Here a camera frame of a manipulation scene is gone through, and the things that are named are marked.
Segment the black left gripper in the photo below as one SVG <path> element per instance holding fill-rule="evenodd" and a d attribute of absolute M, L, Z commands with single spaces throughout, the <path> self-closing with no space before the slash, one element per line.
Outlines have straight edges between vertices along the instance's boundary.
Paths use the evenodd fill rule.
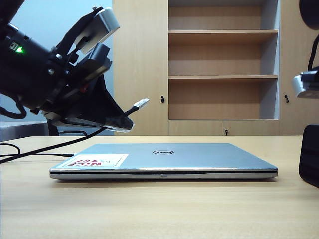
<path fill-rule="evenodd" d="M 36 50 L 30 60 L 35 68 L 31 112 L 42 112 L 58 124 L 130 132 L 133 121 L 106 88 L 104 73 L 112 65 L 109 51 L 108 46 L 99 43 L 76 63 L 75 51 L 58 58 L 56 49 Z"/>

